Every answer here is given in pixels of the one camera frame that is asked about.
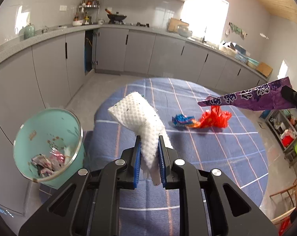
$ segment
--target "silver screw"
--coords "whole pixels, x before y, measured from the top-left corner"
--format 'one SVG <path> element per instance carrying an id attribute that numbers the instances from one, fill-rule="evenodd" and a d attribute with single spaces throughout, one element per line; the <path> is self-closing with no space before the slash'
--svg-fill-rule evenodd
<path id="1" fill-rule="evenodd" d="M 88 173 L 88 171 L 87 169 L 80 169 L 78 173 L 80 176 L 85 176 Z"/>
<path id="2" fill-rule="evenodd" d="M 175 160 L 175 164 L 178 165 L 178 166 L 182 166 L 182 165 L 185 164 L 185 161 L 182 160 L 182 159 L 177 159 L 177 160 Z"/>
<path id="3" fill-rule="evenodd" d="M 125 161 L 123 159 L 118 159 L 115 161 L 115 164 L 118 165 L 118 166 L 122 166 L 125 164 Z"/>
<path id="4" fill-rule="evenodd" d="M 220 176 L 222 175 L 222 171 L 220 171 L 219 169 L 213 169 L 212 174 L 215 176 Z"/>

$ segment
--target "cutting board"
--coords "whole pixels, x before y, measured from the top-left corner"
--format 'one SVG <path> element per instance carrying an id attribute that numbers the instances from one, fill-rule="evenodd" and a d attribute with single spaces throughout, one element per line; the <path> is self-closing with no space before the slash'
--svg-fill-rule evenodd
<path id="1" fill-rule="evenodd" d="M 178 25 L 189 26 L 188 23 L 182 22 L 180 19 L 171 18 L 168 25 L 168 31 L 177 33 Z"/>
<path id="2" fill-rule="evenodd" d="M 265 77 L 268 77 L 271 74 L 273 69 L 272 67 L 268 66 L 266 63 L 260 62 L 256 70 L 262 73 Z"/>

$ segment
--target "purple snack bag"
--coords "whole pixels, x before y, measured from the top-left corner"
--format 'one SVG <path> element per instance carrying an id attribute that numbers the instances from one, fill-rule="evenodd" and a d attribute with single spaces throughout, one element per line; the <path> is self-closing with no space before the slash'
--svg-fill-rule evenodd
<path id="1" fill-rule="evenodd" d="M 205 100 L 198 102 L 198 105 L 202 107 L 232 105 L 253 111 L 294 108 L 295 106 L 281 95 L 281 89 L 285 85 L 292 87 L 288 77 L 218 98 L 208 96 Z"/>

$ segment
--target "electrical outlet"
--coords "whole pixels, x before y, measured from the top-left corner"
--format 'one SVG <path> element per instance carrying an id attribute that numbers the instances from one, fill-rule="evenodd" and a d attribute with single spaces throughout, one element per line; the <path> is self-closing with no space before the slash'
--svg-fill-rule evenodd
<path id="1" fill-rule="evenodd" d="M 60 5 L 60 11 L 66 11 L 67 8 L 68 7 L 66 5 Z"/>

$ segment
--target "textured white wipe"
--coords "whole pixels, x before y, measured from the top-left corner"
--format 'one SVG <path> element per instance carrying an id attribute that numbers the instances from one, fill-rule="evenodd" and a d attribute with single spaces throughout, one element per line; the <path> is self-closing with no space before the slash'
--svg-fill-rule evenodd
<path id="1" fill-rule="evenodd" d="M 141 168 L 143 173 L 149 171 L 154 185 L 159 185 L 158 137 L 162 135 L 165 146 L 173 147 L 154 108 L 138 92 L 132 92 L 110 107 L 108 112 L 121 125 L 141 136 Z"/>

